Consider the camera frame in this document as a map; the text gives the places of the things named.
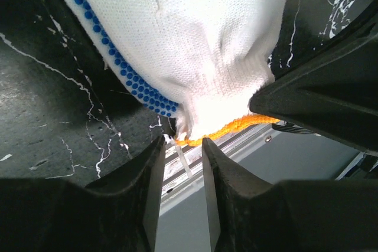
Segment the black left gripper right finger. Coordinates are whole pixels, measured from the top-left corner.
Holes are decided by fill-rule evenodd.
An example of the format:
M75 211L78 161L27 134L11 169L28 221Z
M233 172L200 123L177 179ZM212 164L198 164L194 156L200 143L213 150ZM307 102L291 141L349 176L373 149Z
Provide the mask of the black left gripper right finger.
M377 181L270 184L216 152L204 182L212 251L376 251Z

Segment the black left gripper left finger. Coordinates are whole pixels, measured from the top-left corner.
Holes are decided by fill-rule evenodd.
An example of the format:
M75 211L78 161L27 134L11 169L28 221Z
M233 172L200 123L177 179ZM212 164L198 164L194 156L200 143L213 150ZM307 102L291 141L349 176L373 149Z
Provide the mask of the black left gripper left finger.
M86 186L1 179L2 251L154 251L165 139Z

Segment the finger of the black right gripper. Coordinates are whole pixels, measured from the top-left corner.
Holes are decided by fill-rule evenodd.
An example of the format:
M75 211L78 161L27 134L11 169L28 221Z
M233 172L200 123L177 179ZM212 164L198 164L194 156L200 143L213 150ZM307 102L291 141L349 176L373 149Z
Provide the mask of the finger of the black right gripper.
M377 0L249 107L376 156Z

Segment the blue dotted white glove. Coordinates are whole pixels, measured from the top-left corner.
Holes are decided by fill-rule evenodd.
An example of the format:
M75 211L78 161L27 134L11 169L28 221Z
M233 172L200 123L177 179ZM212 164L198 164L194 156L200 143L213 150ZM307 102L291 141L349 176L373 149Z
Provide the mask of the blue dotted white glove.
M175 119L179 145L276 122L249 105L275 80L286 0L64 1L122 84Z

